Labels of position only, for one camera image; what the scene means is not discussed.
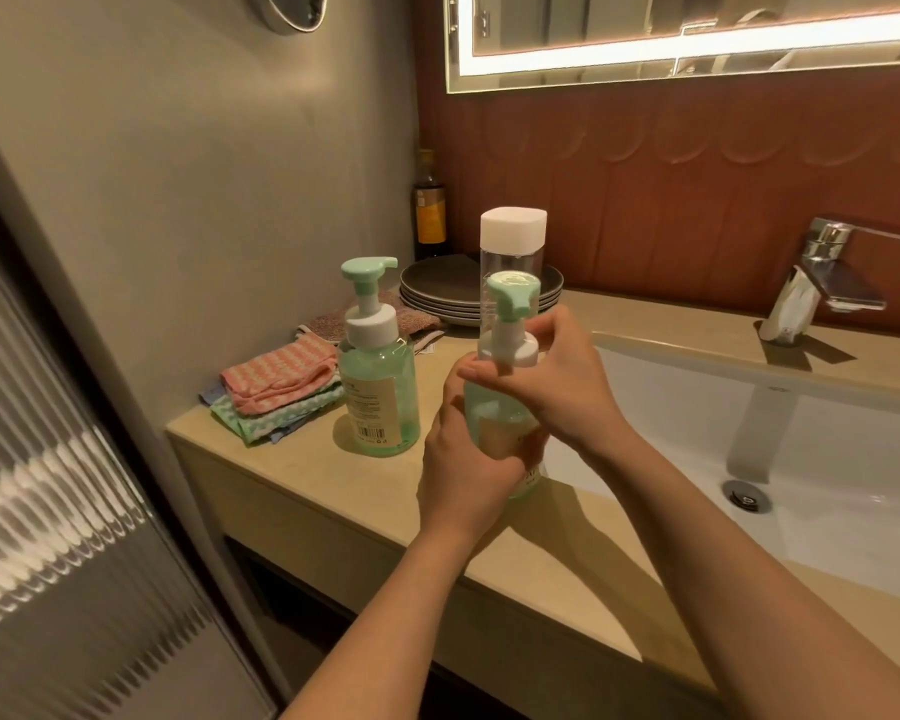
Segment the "bottle label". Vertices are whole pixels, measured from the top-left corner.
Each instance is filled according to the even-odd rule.
[[[357,442],[370,447],[398,446],[401,438],[396,379],[363,381],[341,374],[340,380]]]
[[[537,422],[528,419],[519,422],[496,421],[495,419],[480,419],[480,451],[492,457],[494,460],[503,460],[516,454],[527,435],[537,429]],[[525,495],[530,488],[540,482],[541,477],[546,476],[546,470],[542,464],[533,467],[523,476],[523,480],[517,485],[510,497]]]
[[[443,189],[414,189],[416,239],[423,245],[446,242],[447,215]]]

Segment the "clear plastic bottle with white cap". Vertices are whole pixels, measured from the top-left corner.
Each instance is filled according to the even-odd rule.
[[[357,447],[374,457],[403,452],[420,437],[414,349],[400,336],[394,306],[378,295],[377,281],[396,266],[396,257],[357,257],[340,266],[357,305],[343,317],[339,376]]]
[[[480,336],[477,358],[510,368],[535,366],[540,346],[533,334],[527,333],[524,322],[537,314],[540,278],[501,270],[487,277],[484,285],[496,302],[496,312],[492,326]],[[463,385],[463,408],[470,439],[497,460],[515,454],[538,426],[531,411],[512,396],[470,382]],[[544,474],[542,464],[532,468],[511,497],[526,495]]]
[[[501,271],[520,271],[540,278],[547,213],[529,207],[496,207],[480,216],[480,334],[493,326],[496,301],[487,278]],[[536,313],[537,295],[532,303]]]

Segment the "chrome faucet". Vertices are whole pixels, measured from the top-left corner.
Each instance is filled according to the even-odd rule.
[[[853,267],[840,259],[854,230],[900,240],[900,234],[815,216],[803,252],[776,297],[769,317],[760,325],[760,339],[778,346],[795,346],[804,335],[821,298],[834,313],[882,311],[887,301]]]

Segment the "soap dispenser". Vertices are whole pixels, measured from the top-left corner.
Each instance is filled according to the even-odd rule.
[[[519,270],[501,270],[486,278],[485,287],[496,307],[492,326],[478,341],[477,358],[511,369],[536,366],[540,346],[533,334],[527,333],[524,322],[537,314],[540,278]],[[471,382],[463,386],[463,408],[470,439],[496,460],[515,454],[538,427],[530,410],[512,396]],[[535,466],[510,497],[526,495],[544,474],[542,464]]]
[[[357,446],[374,457],[399,454],[420,437],[414,349],[400,336],[394,306],[378,296],[377,281],[396,266],[396,257],[358,257],[340,266],[357,305],[343,317],[339,375]]]

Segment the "person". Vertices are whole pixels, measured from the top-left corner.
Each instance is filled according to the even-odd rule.
[[[714,506],[624,418],[587,332],[563,306],[527,322],[547,357],[503,372],[461,359],[426,437],[420,530],[284,720],[417,716],[444,605],[544,430],[612,489],[732,714],[900,720],[900,667]],[[464,380],[522,401],[542,429],[492,459],[470,440]]]

